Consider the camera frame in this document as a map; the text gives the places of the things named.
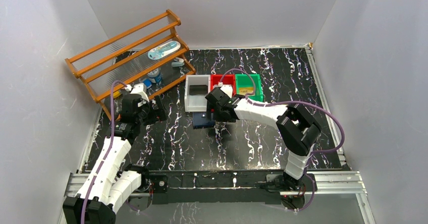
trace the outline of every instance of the white bin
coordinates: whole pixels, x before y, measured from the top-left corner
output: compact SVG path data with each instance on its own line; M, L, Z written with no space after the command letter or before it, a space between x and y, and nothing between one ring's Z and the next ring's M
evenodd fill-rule
M211 75L187 75L186 88L184 92L184 109L186 112L204 112L206 111L205 95L189 95L191 85L206 85L209 93Z

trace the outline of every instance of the green bin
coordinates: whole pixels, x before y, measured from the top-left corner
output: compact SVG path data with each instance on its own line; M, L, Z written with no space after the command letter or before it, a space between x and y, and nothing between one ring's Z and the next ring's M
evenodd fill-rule
M250 99L263 102L263 89L261 88L261 80L259 74L250 74L250 77L255 82L255 95L249 96ZM245 95L247 92L252 92L253 84L246 74L236 74L236 93Z

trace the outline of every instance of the white panel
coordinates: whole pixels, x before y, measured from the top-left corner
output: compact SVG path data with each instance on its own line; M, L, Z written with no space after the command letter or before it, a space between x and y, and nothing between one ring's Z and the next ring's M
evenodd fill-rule
M184 108L186 112L205 112L206 99L205 95L190 95L191 85L207 85L209 93L209 86L211 84L210 75L187 75L186 86L184 90Z
M166 9L190 47L304 44L315 40L336 0L89 0L109 37Z
M87 0L0 0L0 216L57 223L98 106L64 62L103 42Z
M377 223L426 223L428 0L337 0L314 45Z

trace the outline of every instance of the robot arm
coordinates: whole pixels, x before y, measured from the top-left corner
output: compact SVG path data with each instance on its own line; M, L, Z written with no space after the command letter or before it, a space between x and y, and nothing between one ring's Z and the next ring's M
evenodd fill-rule
M129 195L149 185L146 178L148 170L143 166L130 164L117 180L116 176L141 126L166 120L167 113L161 98L157 96L155 100L156 105L149 101L143 84L135 85L130 94L124 95L121 119L110 126L114 127L114 136L106 136L101 154L76 196L67 197L64 201L63 210L68 224L80 223L84 198L88 192L85 223L115 223L116 213Z
M256 106L243 95L230 98L221 88L214 88L206 99L211 106L209 109L214 109L216 121L253 120L278 129L289 149L283 174L284 185L290 189L297 188L314 144L321 134L319 123L303 105Z

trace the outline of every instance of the white object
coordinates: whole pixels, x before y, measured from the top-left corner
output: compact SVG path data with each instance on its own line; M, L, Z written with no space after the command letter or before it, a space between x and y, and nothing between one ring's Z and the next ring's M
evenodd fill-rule
M180 49L181 44L177 41L169 41L148 51L147 55L152 60L159 60Z
M307 162L309 161L314 146L315 144L312 145L307 156L299 156L297 154L294 154L292 151L288 151L288 162L285 166L284 172L290 175L291 177L299 180L303 176L303 171L306 167Z
M186 112L205 112L206 99L205 95L189 95L191 85L206 85L209 93L209 86L211 83L210 75L187 75L186 86L184 91L184 109Z
M138 107L142 106L143 104L149 101L146 91L147 91L147 86L144 83L134 85L134 88L132 89L131 94L139 94L141 95L141 98L144 99L142 102L139 103Z
M130 92L132 90L132 86L130 84L127 84L125 90Z
M225 92L230 98L232 98L233 87L230 84L225 84L220 88L223 92Z
M269 107L255 106L250 104L247 100L242 99L238 102L234 110L236 116L240 120L253 120L278 129L277 117L287 110L287 105L282 104Z

